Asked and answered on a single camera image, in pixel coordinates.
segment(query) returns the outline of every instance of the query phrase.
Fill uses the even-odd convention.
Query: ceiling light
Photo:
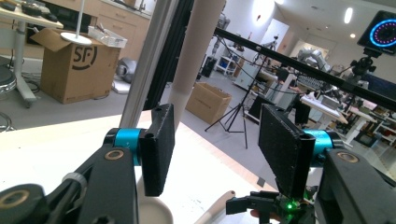
[[[344,23],[348,24],[350,19],[352,19],[353,8],[349,7],[346,9],[346,15],[344,17]]]

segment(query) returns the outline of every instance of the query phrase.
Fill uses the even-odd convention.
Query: drawer handle
[[[113,24],[113,28],[122,30],[122,26],[118,26],[118,25],[114,25],[114,24]]]
[[[116,16],[121,17],[121,18],[125,18],[125,17],[126,17],[125,14],[120,14],[120,13],[118,13],[118,12],[116,12]]]

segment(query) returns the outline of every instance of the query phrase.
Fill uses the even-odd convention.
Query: white table
[[[358,121],[355,122],[355,124],[350,128],[348,133],[346,134],[346,143],[350,145],[350,142],[359,134],[361,131],[361,127],[369,120],[371,122],[376,123],[376,119],[373,119],[370,115],[364,114],[359,111],[358,108],[356,107],[351,107],[349,110],[350,113],[353,113],[357,116],[359,116]]]
[[[144,112],[139,128],[150,125]],[[36,183],[46,193],[73,172],[102,145],[105,134],[120,123],[120,116],[88,119],[39,128],[0,133],[0,191]],[[224,192],[236,197],[268,185],[256,185],[258,177],[190,128],[180,123],[165,188],[160,199],[173,213],[175,223],[194,223]],[[249,212],[220,215],[214,223],[258,223]]]
[[[310,99],[307,96],[303,96],[301,98],[301,102],[322,112],[322,116],[315,126],[312,127],[313,129],[325,130],[332,120],[338,120],[342,123],[347,123],[346,118],[344,118],[344,116],[339,111],[330,109],[326,105],[323,105],[319,100]]]
[[[28,16],[21,12],[20,6],[17,6],[15,11],[8,11],[0,7],[0,17],[18,22],[18,27],[15,31],[11,29],[0,29],[0,48],[15,49],[14,74],[17,78],[17,88],[26,106],[30,107],[31,103],[36,101],[36,98],[21,75],[26,23],[49,28],[64,28],[64,26],[59,22],[48,21],[42,17]]]

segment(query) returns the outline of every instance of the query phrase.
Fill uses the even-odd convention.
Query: gray floor
[[[217,72],[212,72],[211,77],[201,77],[200,81],[207,82],[228,92],[233,97],[227,111],[241,103],[246,92],[233,84],[233,79]],[[162,102],[166,103],[171,83],[163,93]],[[88,100],[69,105],[62,105],[43,92],[36,94],[37,102],[31,108],[25,108],[24,102],[17,91],[12,91],[0,96],[0,111],[8,114],[16,129],[32,128],[62,122],[81,119],[93,119],[122,113],[126,95],[117,94],[114,91],[107,98]],[[244,108],[253,104],[254,97],[249,95]],[[257,143],[259,138],[259,126],[251,119],[244,119],[242,110],[235,117],[230,131],[244,131],[243,122],[247,125],[247,148],[243,133],[228,133],[217,123],[205,131],[210,124],[195,117],[189,111],[185,111],[181,121],[200,134],[204,139],[224,151],[227,155],[244,165],[252,173],[261,176],[267,183],[276,186],[275,177],[262,155]],[[396,149],[384,143],[378,143],[374,148],[363,147],[352,141],[352,150],[370,161],[378,170],[396,179]],[[316,185],[321,176],[320,169],[313,169],[308,179],[308,185]]]

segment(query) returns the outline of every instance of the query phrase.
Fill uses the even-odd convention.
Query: sf logo
[[[72,69],[85,70],[96,60],[97,47],[76,47]]]

